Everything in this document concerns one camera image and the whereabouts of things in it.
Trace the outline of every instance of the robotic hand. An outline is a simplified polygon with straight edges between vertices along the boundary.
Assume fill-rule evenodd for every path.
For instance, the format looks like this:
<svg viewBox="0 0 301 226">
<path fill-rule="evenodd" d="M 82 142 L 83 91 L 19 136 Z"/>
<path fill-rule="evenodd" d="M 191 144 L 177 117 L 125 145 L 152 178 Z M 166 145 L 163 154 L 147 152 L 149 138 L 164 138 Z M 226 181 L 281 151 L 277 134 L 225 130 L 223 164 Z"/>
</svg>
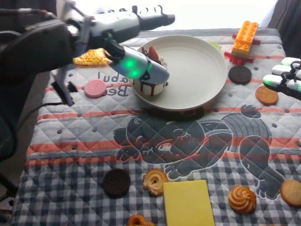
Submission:
<svg viewBox="0 0 301 226">
<path fill-rule="evenodd" d="M 263 84 L 276 92 L 301 100 L 301 60 L 287 57 L 263 78 Z"/>
<path fill-rule="evenodd" d="M 119 43 L 136 37 L 140 31 L 172 24 L 175 17 L 164 14 L 162 10 L 161 13 L 142 16 L 137 14 L 136 6 L 132 9 L 133 12 L 89 16 L 73 1 L 66 0 L 62 18 L 70 10 L 77 11 L 83 18 L 69 18 L 63 22 L 52 15 L 51 20 L 26 27 L 23 35 L 17 35 L 0 52 L 0 81 L 16 83 L 30 73 L 58 68 L 52 86 L 62 102 L 71 106 L 74 103 L 70 92 L 77 90 L 71 82 L 66 86 L 66 73 L 73 58 L 96 48 L 107 50 L 111 68 L 121 75 L 151 84 L 167 81 L 169 73 L 163 66 Z"/>
</svg>

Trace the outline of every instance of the quilted tablecloth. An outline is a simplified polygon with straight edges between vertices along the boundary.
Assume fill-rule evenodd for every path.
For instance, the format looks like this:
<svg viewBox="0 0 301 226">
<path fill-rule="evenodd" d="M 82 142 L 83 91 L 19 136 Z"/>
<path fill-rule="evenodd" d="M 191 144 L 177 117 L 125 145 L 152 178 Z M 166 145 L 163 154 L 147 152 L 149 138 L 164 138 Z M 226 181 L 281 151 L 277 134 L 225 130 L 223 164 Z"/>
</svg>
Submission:
<svg viewBox="0 0 301 226">
<path fill-rule="evenodd" d="M 231 51 L 237 32 L 145 32 L 124 44 L 138 48 L 159 36 L 184 34 L 217 42 L 223 54 Z M 12 224 L 124 226 L 131 215 L 141 214 L 165 226 L 163 197 L 150 196 L 142 186 L 153 168 L 166 172 L 170 182 L 206 180 L 217 226 L 300 224 L 301 210 L 288 206 L 279 190 L 285 180 L 301 181 L 301 102 L 280 93 L 276 105 L 263 106 L 255 98 L 264 75 L 285 57 L 276 30 L 259 29 L 256 39 L 261 45 L 250 52 L 255 61 L 246 64 L 251 82 L 243 86 L 228 79 L 211 103 L 189 112 L 150 108 L 128 79 L 110 68 L 70 70 L 67 82 L 78 89 L 72 93 L 75 104 L 40 109 Z M 85 96 L 83 88 L 93 79 L 107 83 L 105 96 Z M 60 101 L 51 82 L 44 103 Z M 120 199 L 110 199 L 102 185 L 114 168 L 131 177 Z M 254 213 L 239 215 L 230 208 L 228 193 L 235 185 L 256 193 Z"/>
</svg>

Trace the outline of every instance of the cartoon bear print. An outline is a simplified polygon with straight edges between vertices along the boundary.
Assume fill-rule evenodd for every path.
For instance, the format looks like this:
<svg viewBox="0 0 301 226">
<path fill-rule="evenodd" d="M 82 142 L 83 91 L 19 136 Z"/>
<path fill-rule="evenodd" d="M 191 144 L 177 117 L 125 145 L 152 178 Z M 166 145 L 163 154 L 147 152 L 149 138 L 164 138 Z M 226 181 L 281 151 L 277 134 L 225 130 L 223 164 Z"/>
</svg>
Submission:
<svg viewBox="0 0 301 226">
<path fill-rule="evenodd" d="M 271 132 L 260 117 L 253 106 L 243 106 L 241 113 L 222 120 L 201 122 L 173 121 L 143 111 L 126 128 L 114 131 L 114 139 L 123 146 L 116 160 L 141 156 L 147 163 L 163 164 L 175 180 L 214 165 L 225 150 L 239 152 L 241 164 L 258 179 L 257 194 L 273 200 L 284 178 L 268 165 Z"/>
</svg>

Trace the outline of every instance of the pink cookie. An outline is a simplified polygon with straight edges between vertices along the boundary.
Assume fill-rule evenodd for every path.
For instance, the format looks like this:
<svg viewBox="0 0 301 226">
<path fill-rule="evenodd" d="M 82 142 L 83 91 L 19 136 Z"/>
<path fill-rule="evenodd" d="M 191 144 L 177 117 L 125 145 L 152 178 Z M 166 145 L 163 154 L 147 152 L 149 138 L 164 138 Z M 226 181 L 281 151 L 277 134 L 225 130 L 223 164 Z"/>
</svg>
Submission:
<svg viewBox="0 0 301 226">
<path fill-rule="evenodd" d="M 107 91 L 104 81 L 95 79 L 85 85 L 85 95 L 89 98 L 99 98 Z"/>
</svg>

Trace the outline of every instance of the white plate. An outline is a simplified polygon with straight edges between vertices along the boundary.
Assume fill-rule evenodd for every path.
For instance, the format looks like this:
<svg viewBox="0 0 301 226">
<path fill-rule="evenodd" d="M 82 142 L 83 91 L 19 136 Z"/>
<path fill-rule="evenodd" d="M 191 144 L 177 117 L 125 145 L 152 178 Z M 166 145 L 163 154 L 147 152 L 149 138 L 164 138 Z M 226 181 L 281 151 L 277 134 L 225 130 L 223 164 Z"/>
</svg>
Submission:
<svg viewBox="0 0 301 226">
<path fill-rule="evenodd" d="M 223 56 L 211 44 L 190 36 L 171 35 L 154 39 L 142 47 L 153 46 L 167 63 L 168 86 L 150 97 L 133 90 L 146 103 L 169 111 L 185 111 L 200 107 L 213 99 L 227 79 Z"/>
</svg>

